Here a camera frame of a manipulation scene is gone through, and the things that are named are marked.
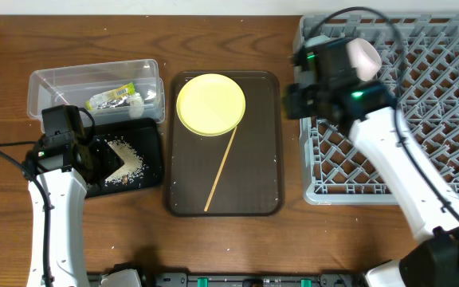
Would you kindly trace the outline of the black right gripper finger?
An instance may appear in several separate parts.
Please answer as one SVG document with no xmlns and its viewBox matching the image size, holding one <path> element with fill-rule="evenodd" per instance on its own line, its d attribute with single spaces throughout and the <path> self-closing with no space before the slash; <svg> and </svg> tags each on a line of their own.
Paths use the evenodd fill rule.
<svg viewBox="0 0 459 287">
<path fill-rule="evenodd" d="M 283 106 L 286 117 L 290 120 L 298 120 L 305 117 L 303 90 L 298 84 L 289 85 L 285 89 Z"/>
<path fill-rule="evenodd" d="M 319 115 L 319 92 L 320 86 L 318 84 L 309 85 L 308 87 L 304 88 L 304 117 L 313 117 Z"/>
</svg>

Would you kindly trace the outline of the pile of rice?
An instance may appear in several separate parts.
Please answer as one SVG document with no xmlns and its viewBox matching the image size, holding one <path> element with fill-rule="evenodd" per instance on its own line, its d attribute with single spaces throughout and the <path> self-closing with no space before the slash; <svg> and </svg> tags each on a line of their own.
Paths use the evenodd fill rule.
<svg viewBox="0 0 459 287">
<path fill-rule="evenodd" d="M 105 179 L 106 183 L 128 185 L 143 175 L 143 157 L 138 155 L 124 140 L 108 141 L 108 146 L 123 160 L 124 164 Z"/>
</svg>

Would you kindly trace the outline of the white bowl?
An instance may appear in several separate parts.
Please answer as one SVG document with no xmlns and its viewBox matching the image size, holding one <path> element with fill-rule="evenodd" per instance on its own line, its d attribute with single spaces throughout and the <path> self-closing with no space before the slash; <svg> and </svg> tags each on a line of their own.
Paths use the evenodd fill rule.
<svg viewBox="0 0 459 287">
<path fill-rule="evenodd" d="M 355 38 L 346 44 L 351 66 L 356 69 L 361 81 L 372 80 L 382 68 L 382 59 L 374 46 L 362 39 Z"/>
</svg>

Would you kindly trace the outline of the green snack wrapper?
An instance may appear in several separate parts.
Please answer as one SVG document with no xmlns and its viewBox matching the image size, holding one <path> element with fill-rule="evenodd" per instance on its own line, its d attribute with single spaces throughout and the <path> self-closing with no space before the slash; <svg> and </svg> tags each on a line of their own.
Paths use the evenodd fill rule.
<svg viewBox="0 0 459 287">
<path fill-rule="evenodd" d="M 92 96 L 85 102 L 90 111 L 143 105 L 143 98 L 132 83 Z"/>
</svg>

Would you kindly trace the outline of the white tissue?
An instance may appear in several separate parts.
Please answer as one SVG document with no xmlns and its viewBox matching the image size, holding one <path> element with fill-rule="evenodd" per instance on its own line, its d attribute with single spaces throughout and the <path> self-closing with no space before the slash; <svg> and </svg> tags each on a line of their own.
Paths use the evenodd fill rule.
<svg viewBox="0 0 459 287">
<path fill-rule="evenodd" d="M 159 112 L 159 106 L 154 96 L 142 96 L 140 93 L 136 93 L 128 97 L 126 103 L 128 104 L 128 114 L 132 119 L 156 118 Z"/>
</svg>

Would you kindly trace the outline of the yellow plate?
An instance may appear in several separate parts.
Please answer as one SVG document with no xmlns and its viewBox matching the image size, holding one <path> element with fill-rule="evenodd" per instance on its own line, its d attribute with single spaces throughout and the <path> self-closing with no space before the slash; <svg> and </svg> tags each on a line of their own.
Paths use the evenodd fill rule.
<svg viewBox="0 0 459 287">
<path fill-rule="evenodd" d="M 189 131 L 200 136 L 220 136 L 238 126 L 246 110 L 239 84 L 216 73 L 188 80 L 176 100 L 177 115 Z"/>
</svg>

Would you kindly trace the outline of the wooden chopstick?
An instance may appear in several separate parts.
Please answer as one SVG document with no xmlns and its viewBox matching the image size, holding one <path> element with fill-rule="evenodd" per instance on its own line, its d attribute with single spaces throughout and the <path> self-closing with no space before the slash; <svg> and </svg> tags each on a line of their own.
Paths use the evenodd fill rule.
<svg viewBox="0 0 459 287">
<path fill-rule="evenodd" d="M 221 177 L 222 171 L 223 171 L 223 169 L 224 169 L 224 166 L 225 166 L 225 164 L 226 164 L 226 160 L 227 160 L 228 154 L 230 153 L 230 149 L 231 149 L 231 147 L 232 147 L 234 137 L 235 137 L 235 135 L 236 135 L 236 133 L 237 133 L 237 128 L 238 128 L 238 126 L 236 126 L 236 127 L 233 129 L 233 132 L 232 132 L 232 134 L 231 134 L 231 137 L 230 137 L 230 139 L 229 139 L 229 142 L 228 142 L 228 144 L 227 144 L 227 146 L 226 146 L 225 153 L 224 153 L 224 155 L 223 155 L 223 157 L 222 157 L 222 161 L 221 161 L 221 163 L 220 163 L 220 165 L 219 165 L 219 168 L 218 168 L 218 172 L 217 172 L 217 174 L 216 174 L 216 176 L 215 176 L 213 185 L 212 185 L 212 187 L 211 187 L 211 189 L 210 189 L 209 196 L 208 196 L 208 198 L 207 198 L 207 200 L 206 200 L 206 204 L 205 204 L 204 209 L 203 209 L 204 212 L 208 212 L 208 210 L 209 210 L 209 208 L 210 208 L 210 204 L 211 204 L 212 199 L 213 199 L 213 197 L 214 197 L 214 193 L 215 193 L 215 191 L 216 191 L 216 189 L 217 189 L 217 185 L 218 185 L 219 179 L 220 179 L 220 177 Z"/>
</svg>

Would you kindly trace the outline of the light blue bowl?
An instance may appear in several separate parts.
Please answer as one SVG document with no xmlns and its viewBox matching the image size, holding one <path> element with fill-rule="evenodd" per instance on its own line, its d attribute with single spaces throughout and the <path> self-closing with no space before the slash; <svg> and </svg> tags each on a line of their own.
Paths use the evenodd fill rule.
<svg viewBox="0 0 459 287">
<path fill-rule="evenodd" d="M 329 38 L 326 35 L 319 35 L 319 36 L 311 37 L 304 42 L 304 47 L 306 48 L 313 47 L 313 46 L 328 42 L 330 40 L 331 38 Z"/>
</svg>

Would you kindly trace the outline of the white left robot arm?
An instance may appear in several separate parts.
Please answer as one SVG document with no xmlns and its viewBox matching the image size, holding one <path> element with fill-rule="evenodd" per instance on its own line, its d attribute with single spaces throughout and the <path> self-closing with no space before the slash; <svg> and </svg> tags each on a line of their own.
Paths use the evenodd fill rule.
<svg viewBox="0 0 459 287">
<path fill-rule="evenodd" d="M 84 256 L 84 200 L 124 164 L 107 142 L 72 132 L 42 136 L 23 166 L 33 205 L 28 286 L 90 286 Z"/>
</svg>

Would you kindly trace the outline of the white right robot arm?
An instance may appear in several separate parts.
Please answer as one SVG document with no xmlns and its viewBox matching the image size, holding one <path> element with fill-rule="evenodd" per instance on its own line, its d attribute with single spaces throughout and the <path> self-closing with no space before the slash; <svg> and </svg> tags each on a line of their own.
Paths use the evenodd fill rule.
<svg viewBox="0 0 459 287">
<path fill-rule="evenodd" d="M 396 198 L 418 246 L 364 274 L 368 286 L 459 286 L 459 197 L 421 149 L 388 88 L 370 81 L 337 89 L 289 85 L 290 119 L 336 124 Z"/>
</svg>

